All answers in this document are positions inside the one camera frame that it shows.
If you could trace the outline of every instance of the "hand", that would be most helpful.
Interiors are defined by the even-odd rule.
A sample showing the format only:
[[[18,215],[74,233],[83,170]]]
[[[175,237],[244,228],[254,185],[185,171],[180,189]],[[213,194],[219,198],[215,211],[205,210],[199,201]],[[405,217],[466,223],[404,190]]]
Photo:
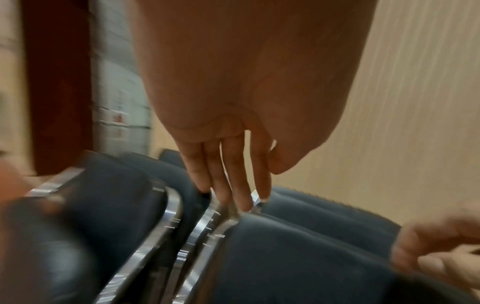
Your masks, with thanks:
[[[480,288],[480,256],[451,252],[462,244],[480,244],[480,201],[403,226],[391,261],[400,270],[420,270],[459,287]]]
[[[127,3],[145,89],[191,178],[224,203],[231,185],[248,210],[245,130],[267,199],[270,173],[292,168],[338,123],[376,0]]]

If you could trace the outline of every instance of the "brown wooden panel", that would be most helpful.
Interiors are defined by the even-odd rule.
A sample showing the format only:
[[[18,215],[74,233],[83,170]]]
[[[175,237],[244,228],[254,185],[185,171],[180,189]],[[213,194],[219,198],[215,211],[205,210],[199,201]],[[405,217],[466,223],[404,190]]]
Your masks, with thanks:
[[[56,174],[93,148],[88,1],[20,3],[34,168]]]

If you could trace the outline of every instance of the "chrome metal frame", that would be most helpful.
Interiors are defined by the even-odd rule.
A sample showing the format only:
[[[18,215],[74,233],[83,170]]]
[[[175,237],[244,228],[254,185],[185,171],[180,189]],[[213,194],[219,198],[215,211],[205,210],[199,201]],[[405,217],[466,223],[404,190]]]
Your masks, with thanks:
[[[197,284],[201,274],[205,271],[213,253],[221,240],[225,237],[227,230],[238,224],[238,220],[230,219],[221,224],[215,231],[208,236],[208,240],[203,244],[203,248],[195,261],[190,273],[180,287],[180,290],[175,296],[172,304],[184,304],[192,295],[192,290]]]
[[[136,274],[145,266],[151,254],[158,249],[182,218],[182,199],[178,192],[166,187],[168,202],[165,213],[140,247],[113,276],[98,295],[95,303],[114,303],[129,286]]]
[[[190,236],[186,240],[185,245],[180,249],[176,255],[175,263],[168,277],[168,281],[160,301],[160,293],[151,294],[149,303],[171,304],[174,299],[175,287],[179,281],[180,273],[185,265],[187,259],[194,257],[195,249],[201,245],[209,233],[216,229],[219,224],[221,204],[215,194],[211,193],[211,201],[208,209],[205,211],[201,219],[196,224]]]
[[[84,171],[83,168],[69,167],[52,177],[49,181],[30,190],[26,197],[47,197],[57,192],[60,187],[72,181]]]

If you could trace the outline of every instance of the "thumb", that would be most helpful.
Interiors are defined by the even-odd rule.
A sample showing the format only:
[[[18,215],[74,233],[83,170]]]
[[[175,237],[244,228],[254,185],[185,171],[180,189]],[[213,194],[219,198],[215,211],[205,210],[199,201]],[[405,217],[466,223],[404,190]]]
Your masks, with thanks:
[[[418,258],[420,269],[459,287],[480,288],[480,256],[438,252]]]
[[[268,169],[272,174],[281,174],[293,168],[307,153],[292,146],[277,142],[267,157]]]

